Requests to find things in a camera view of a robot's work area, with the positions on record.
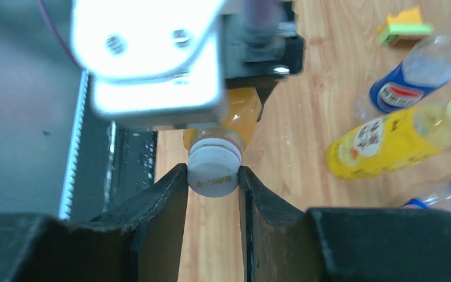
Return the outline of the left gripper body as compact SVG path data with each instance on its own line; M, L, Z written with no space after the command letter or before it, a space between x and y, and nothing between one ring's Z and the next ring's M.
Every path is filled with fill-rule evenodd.
M226 88L267 86L302 72L305 40L294 1L226 1L219 19Z

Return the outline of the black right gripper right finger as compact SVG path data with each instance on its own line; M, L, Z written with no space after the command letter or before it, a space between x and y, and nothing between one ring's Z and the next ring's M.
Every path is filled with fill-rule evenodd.
M238 171L245 281L451 281L451 213L301 211Z

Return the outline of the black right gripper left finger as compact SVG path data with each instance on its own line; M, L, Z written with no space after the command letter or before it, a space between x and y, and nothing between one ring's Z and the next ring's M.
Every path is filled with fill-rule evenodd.
M0 281L177 281L188 184L180 163L89 221L0 213Z

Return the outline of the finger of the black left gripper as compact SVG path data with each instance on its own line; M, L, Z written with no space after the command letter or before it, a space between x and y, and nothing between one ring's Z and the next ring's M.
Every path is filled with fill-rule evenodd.
M265 103L268 98L273 93L275 87L284 80L284 78L257 78L255 81L255 89L257 91L260 103L261 110L258 115L257 121L259 122L262 118L262 114L264 111Z

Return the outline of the orange dark label bottle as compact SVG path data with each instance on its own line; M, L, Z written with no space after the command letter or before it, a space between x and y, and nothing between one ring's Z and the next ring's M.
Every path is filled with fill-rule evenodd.
M231 89L228 94L228 116L217 127L186 129L183 145L190 150L192 145L204 137L220 137L232 141L244 152L249 144L262 109L255 88Z

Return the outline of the yellow juice bottle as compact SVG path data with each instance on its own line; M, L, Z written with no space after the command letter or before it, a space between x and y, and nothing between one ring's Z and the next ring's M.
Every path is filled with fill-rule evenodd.
M330 172L345 180L376 177L451 148L448 103L414 106L356 127L327 149Z

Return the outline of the white bottle cap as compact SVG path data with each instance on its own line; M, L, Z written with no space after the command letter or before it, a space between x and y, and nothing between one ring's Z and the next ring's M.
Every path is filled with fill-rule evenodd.
M224 197L238 186L242 155L231 141L208 137L192 145L187 165L187 182L196 193Z

